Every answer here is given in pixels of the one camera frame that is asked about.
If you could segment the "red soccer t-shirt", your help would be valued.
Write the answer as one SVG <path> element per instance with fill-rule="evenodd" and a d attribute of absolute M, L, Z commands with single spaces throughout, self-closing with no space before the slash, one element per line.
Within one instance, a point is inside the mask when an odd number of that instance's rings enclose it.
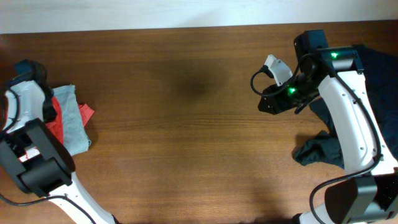
<path fill-rule="evenodd" d="M 58 139 L 58 141 L 61 144 L 64 144 L 62 109 L 59 101 L 55 96 L 52 98 L 52 103 L 57 115 L 54 121 L 46 123 L 45 125 L 49 129 L 49 131 Z M 28 149 L 27 152 L 19 158 L 19 160 L 21 162 L 25 162 L 35 156 L 38 156 L 39 154 L 40 154 L 39 150 L 36 147 L 33 147 Z"/>

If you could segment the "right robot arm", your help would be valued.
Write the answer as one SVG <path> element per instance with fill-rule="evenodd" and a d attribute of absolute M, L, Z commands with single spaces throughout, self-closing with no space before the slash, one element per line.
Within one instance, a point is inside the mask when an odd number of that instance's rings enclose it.
<path fill-rule="evenodd" d="M 353 47 L 331 48 L 322 30 L 294 40 L 297 67 L 268 55 L 261 72 L 274 84 L 259 92 L 269 114 L 301 112 L 321 97 L 341 146 L 345 175 L 319 185 L 324 201 L 292 223 L 374 223 L 397 216 L 397 160 L 387 147 L 366 92 L 364 67 Z"/>

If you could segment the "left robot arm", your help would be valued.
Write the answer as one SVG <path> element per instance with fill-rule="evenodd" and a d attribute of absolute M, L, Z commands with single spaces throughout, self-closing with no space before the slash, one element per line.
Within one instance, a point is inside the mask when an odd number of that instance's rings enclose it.
<path fill-rule="evenodd" d="M 117 223 L 81 184 L 72 156 L 46 126 L 57 112 L 45 67 L 25 59 L 14 69 L 16 76 L 1 87 L 1 166 L 22 192 L 38 199 L 1 200 L 15 207 L 52 202 L 75 223 Z"/>

